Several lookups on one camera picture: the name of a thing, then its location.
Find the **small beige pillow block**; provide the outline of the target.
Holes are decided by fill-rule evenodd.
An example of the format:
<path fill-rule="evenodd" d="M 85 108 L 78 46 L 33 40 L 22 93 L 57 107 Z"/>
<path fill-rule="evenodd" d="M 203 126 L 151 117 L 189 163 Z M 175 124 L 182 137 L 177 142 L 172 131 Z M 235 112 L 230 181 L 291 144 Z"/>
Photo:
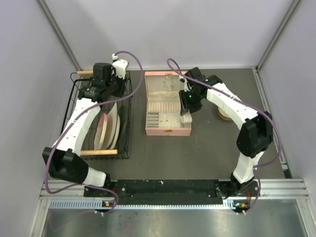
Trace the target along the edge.
<path fill-rule="evenodd" d="M 183 124 L 192 123 L 192 116 L 190 112 L 185 113 L 184 115 L 180 116 L 180 121 Z"/>

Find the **pink jewelry box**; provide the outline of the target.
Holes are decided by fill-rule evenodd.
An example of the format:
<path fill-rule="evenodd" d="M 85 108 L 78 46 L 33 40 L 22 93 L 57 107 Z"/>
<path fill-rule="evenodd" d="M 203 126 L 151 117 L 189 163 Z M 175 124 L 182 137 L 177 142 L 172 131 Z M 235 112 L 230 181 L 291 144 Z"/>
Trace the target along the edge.
<path fill-rule="evenodd" d="M 145 72 L 146 125 L 148 136 L 190 136 L 191 124 L 180 121 L 179 75 L 169 71 Z"/>

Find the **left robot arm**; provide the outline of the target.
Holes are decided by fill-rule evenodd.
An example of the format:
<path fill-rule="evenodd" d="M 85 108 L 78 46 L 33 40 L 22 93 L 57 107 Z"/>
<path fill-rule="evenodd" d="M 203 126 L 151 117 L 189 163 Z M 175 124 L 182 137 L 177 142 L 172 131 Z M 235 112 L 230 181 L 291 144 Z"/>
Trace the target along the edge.
<path fill-rule="evenodd" d="M 102 103 L 111 96 L 123 96 L 127 67 L 128 62 L 123 59 L 93 66 L 90 83 L 79 90 L 75 109 L 61 137 L 53 147 L 43 150 L 42 157 L 49 166 L 50 177 L 95 186 L 96 192 L 102 196 L 111 192 L 112 184 L 106 180 L 106 173 L 89 167 L 80 153 L 89 128 L 103 107 Z"/>

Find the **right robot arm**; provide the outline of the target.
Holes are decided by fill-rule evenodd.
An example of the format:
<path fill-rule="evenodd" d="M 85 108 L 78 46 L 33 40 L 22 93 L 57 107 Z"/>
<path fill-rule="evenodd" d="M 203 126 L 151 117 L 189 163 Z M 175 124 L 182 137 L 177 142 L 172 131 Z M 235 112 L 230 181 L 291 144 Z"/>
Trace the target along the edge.
<path fill-rule="evenodd" d="M 202 99 L 215 104 L 228 115 L 239 129 L 237 148 L 240 152 L 237 166 L 227 185 L 217 187 L 217 195 L 222 199 L 243 195 L 254 179 L 254 169 L 265 150 L 273 141 L 272 119 L 268 112 L 259 113 L 239 102 L 216 75 L 204 76 L 195 67 L 187 71 L 180 81 L 185 84 L 179 91 L 180 118 L 184 123 L 192 120 L 191 114 L 202 108 Z"/>

